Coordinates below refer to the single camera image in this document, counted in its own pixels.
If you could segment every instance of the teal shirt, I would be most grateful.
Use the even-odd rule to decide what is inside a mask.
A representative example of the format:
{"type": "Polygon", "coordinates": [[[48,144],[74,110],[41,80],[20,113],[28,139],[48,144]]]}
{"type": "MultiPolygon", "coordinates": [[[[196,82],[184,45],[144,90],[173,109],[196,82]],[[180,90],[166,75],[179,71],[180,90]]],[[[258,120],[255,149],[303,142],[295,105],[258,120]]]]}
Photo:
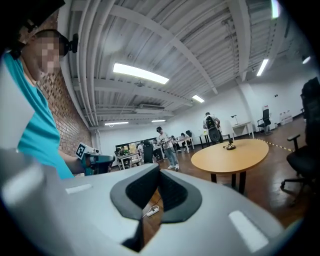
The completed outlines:
{"type": "Polygon", "coordinates": [[[46,98],[37,87],[27,81],[19,59],[14,60],[10,54],[6,54],[4,62],[16,85],[34,109],[34,114],[19,141],[19,151],[33,156],[41,164],[55,167],[61,179],[73,178],[59,155],[60,134],[46,98]]]}

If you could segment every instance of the ceiling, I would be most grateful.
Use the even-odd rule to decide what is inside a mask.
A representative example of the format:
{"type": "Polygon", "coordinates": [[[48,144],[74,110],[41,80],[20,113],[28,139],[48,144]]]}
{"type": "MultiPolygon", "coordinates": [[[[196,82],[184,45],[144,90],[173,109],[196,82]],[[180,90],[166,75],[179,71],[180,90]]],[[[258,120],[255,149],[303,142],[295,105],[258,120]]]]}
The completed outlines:
{"type": "Polygon", "coordinates": [[[73,0],[69,54],[73,89],[91,127],[150,124],[209,100],[236,78],[246,81],[263,59],[294,58],[303,42],[269,0],[73,0]],[[166,84],[113,73],[123,63],[169,78],[166,84]],[[140,104],[164,107],[139,114],[140,104]]]}

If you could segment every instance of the ceiling vent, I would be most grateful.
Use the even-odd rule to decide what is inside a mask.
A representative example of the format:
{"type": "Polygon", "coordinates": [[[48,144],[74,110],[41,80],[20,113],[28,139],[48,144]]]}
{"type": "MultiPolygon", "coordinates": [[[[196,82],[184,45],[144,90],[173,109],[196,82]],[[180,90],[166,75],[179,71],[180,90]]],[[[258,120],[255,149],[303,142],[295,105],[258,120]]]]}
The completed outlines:
{"type": "Polygon", "coordinates": [[[135,109],[135,111],[138,114],[158,114],[165,110],[164,106],[159,105],[151,105],[151,104],[140,104],[138,108],[135,109]]]}

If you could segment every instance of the white wall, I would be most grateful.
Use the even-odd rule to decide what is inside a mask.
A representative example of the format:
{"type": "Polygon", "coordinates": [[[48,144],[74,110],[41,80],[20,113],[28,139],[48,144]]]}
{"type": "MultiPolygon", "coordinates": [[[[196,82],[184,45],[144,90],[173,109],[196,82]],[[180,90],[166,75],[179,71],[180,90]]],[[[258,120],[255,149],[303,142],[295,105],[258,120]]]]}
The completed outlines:
{"type": "MultiPolygon", "coordinates": [[[[237,86],[178,114],[166,123],[164,129],[169,136],[173,135],[177,137],[180,136],[181,133],[186,133],[187,130],[192,132],[192,137],[199,136],[204,132],[203,120],[206,112],[210,112],[220,119],[222,134],[224,134],[224,128],[226,127],[224,125],[225,121],[230,121],[232,125],[236,124],[236,120],[231,118],[231,116],[237,115],[236,117],[239,123],[250,120],[246,101],[240,88],[237,86]]],[[[240,129],[236,132],[236,136],[247,133],[245,129],[240,129]]],[[[199,144],[200,139],[196,138],[194,143],[199,144]]]]}
{"type": "Polygon", "coordinates": [[[157,137],[159,134],[156,131],[157,126],[150,125],[139,128],[130,129],[113,129],[100,131],[100,147],[103,155],[115,155],[115,145],[125,144],[130,142],[142,141],[157,137]]]}
{"type": "Polygon", "coordinates": [[[299,60],[268,70],[262,76],[250,80],[249,84],[260,103],[260,118],[263,105],[269,106],[272,121],[275,123],[280,122],[280,113],[284,111],[290,110],[293,117],[299,115],[302,109],[301,90],[308,80],[316,76],[317,70],[311,61],[302,64],[299,60]]]}

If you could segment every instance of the brick wall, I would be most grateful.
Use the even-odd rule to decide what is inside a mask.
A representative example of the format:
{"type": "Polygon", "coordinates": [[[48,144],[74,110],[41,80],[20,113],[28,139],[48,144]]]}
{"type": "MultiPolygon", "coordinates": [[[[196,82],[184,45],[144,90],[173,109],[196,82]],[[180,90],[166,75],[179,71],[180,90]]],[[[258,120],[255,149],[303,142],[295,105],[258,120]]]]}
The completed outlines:
{"type": "MultiPolygon", "coordinates": [[[[57,29],[58,12],[51,15],[32,34],[45,29],[57,29]]],[[[27,41],[31,35],[21,31],[21,41],[27,41]]],[[[78,114],[68,92],[61,69],[48,74],[38,82],[38,87],[48,100],[57,129],[60,132],[59,149],[64,153],[74,156],[79,142],[92,146],[91,133],[78,114]]]]}

